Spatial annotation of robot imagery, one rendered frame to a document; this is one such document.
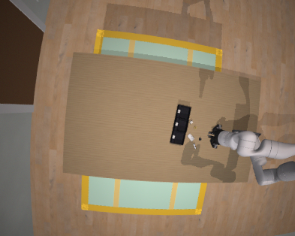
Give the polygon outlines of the black three-compartment bin rack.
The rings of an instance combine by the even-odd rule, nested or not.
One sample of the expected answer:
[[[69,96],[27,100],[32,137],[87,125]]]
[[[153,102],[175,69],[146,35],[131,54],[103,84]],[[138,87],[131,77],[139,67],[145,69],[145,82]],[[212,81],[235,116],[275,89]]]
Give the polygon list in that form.
[[[170,143],[180,144],[180,145],[184,144],[185,134],[186,134],[187,128],[188,128],[188,121],[189,121],[190,112],[191,112],[190,107],[178,104],[177,110],[176,110],[176,117],[175,117],[174,124],[173,124],[173,131],[172,131]],[[178,128],[177,128],[177,126],[178,126]],[[176,135],[176,137],[175,137],[175,135]],[[175,140],[174,140],[174,138],[175,138]]]

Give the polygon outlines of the white domino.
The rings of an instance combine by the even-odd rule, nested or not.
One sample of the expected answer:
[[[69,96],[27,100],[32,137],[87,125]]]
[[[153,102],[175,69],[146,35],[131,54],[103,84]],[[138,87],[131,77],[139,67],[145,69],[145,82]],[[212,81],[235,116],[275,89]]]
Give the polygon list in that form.
[[[189,135],[188,135],[188,138],[189,138],[191,141],[193,141],[193,140],[194,140],[194,138],[192,137],[192,135],[191,135],[191,134],[189,134]]]

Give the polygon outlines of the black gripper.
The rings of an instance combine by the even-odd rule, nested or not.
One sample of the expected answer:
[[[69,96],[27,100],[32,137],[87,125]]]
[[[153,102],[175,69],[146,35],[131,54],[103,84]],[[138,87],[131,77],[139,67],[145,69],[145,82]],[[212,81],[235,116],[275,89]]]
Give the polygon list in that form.
[[[220,143],[218,142],[218,135],[220,134],[220,132],[224,131],[221,129],[222,125],[216,125],[213,129],[212,132],[208,132],[208,134],[214,135],[207,135],[208,138],[210,139],[210,143],[212,145],[212,148],[216,148],[217,149],[217,145],[219,145]],[[214,140],[213,140],[214,139]]]

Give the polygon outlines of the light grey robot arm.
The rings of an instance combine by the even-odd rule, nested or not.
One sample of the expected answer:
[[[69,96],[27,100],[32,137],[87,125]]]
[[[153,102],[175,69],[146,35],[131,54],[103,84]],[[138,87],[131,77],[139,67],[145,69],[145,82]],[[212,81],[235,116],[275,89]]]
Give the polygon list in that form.
[[[286,159],[294,156],[295,144],[288,144],[268,139],[263,139],[262,142],[260,142],[258,136],[251,131],[234,133],[235,132],[229,131],[220,132],[218,135],[218,142],[222,146],[230,147],[231,149],[233,148],[232,150],[236,149],[240,156],[250,156],[254,174],[257,183],[260,186],[273,184],[278,181],[295,180],[294,161],[283,163],[277,168],[262,169],[262,166],[267,163],[266,157],[272,159]]]

